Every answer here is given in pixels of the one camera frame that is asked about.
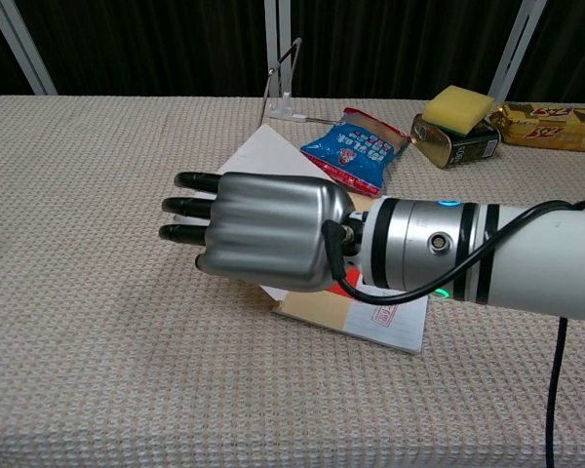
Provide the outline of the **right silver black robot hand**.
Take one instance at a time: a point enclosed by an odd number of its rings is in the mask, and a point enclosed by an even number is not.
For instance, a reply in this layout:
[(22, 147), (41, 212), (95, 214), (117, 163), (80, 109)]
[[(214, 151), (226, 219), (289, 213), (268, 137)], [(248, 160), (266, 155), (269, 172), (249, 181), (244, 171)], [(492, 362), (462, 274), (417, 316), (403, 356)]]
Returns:
[(200, 219), (167, 224), (160, 238), (204, 247), (203, 273), (295, 292), (319, 292), (334, 280), (322, 225), (345, 222), (355, 206), (335, 182), (303, 175), (184, 172), (175, 185), (212, 199), (171, 197), (164, 212)]

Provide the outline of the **yellow white Lexicon notebook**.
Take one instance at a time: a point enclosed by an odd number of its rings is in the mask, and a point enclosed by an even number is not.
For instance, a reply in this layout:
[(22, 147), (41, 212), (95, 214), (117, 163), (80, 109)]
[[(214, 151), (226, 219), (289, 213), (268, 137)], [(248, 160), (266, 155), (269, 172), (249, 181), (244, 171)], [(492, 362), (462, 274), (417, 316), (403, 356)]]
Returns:
[[(281, 176), (328, 176), (268, 125), (256, 130), (217, 170)], [(288, 291), (262, 288), (272, 299), (282, 301)], [(355, 300), (345, 323), (345, 334), (407, 353), (418, 354), (428, 299), (423, 297), (402, 305), (380, 307)]]

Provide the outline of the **blue red snack bag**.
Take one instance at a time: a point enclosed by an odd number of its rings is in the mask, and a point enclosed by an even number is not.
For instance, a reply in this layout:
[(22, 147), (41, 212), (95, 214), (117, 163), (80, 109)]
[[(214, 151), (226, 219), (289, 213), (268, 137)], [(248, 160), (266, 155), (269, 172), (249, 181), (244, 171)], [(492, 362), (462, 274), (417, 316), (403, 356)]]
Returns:
[(410, 137), (368, 113), (347, 107), (340, 121), (301, 153), (334, 181), (377, 197), (388, 165), (408, 146)]

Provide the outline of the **gold dark tin can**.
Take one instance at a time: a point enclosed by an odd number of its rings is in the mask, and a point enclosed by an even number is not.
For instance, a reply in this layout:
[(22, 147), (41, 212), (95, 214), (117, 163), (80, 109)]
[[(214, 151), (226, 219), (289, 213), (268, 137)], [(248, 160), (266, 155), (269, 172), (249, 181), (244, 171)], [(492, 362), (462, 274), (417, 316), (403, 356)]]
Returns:
[(436, 167), (445, 169), (491, 157), (501, 142), (500, 132), (487, 120), (466, 136), (450, 132), (414, 116), (410, 138), (414, 146)]

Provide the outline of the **beige waffle tablecloth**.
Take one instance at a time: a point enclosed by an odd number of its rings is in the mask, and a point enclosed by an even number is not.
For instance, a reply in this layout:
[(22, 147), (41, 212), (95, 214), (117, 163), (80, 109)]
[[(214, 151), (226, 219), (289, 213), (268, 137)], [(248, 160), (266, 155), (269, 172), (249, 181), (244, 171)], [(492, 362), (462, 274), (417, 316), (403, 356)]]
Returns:
[(159, 239), (259, 108), (0, 96), (0, 467), (543, 466), (554, 318), (433, 297), (410, 355)]

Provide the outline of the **yellow green sponge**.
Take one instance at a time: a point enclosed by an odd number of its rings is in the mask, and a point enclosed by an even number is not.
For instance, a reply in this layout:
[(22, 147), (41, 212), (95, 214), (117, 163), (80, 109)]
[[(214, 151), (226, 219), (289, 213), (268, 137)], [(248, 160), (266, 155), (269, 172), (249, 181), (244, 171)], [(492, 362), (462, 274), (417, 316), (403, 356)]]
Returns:
[(425, 104), (422, 119), (466, 136), (490, 112), (493, 97), (450, 85)]

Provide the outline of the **black curtain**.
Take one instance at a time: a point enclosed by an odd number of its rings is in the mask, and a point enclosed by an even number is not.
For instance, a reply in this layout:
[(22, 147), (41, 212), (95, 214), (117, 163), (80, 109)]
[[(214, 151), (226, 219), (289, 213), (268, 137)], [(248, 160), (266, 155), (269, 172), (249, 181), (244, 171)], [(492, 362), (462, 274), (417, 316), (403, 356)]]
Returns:
[[(15, 0), (63, 95), (258, 97), (264, 0)], [(291, 0), (306, 98), (486, 92), (522, 0)], [(548, 0), (509, 97), (585, 102), (585, 0)]]

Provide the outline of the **gold biscuit package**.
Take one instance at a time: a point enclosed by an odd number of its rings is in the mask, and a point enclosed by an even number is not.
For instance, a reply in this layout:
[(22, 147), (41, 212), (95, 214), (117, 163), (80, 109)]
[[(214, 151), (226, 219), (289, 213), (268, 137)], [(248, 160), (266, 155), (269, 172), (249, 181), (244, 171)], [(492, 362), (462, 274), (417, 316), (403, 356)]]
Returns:
[(585, 152), (585, 108), (506, 102), (489, 121), (506, 144)]

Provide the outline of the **white frame post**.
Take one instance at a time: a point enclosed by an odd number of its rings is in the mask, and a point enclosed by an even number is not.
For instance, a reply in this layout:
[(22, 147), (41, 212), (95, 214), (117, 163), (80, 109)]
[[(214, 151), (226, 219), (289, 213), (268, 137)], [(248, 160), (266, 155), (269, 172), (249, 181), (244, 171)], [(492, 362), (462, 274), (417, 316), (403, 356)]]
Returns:
[(522, 0), (488, 90), (495, 102), (507, 99), (547, 3), (548, 0)]
[[(267, 69), (277, 61), (292, 45), (292, 0), (263, 0), (264, 24), (266, 34)], [(287, 89), (291, 77), (292, 58), (288, 57), (272, 78), (269, 95), (278, 97)]]
[(0, 0), (0, 31), (36, 96), (57, 96), (58, 90), (15, 0)]

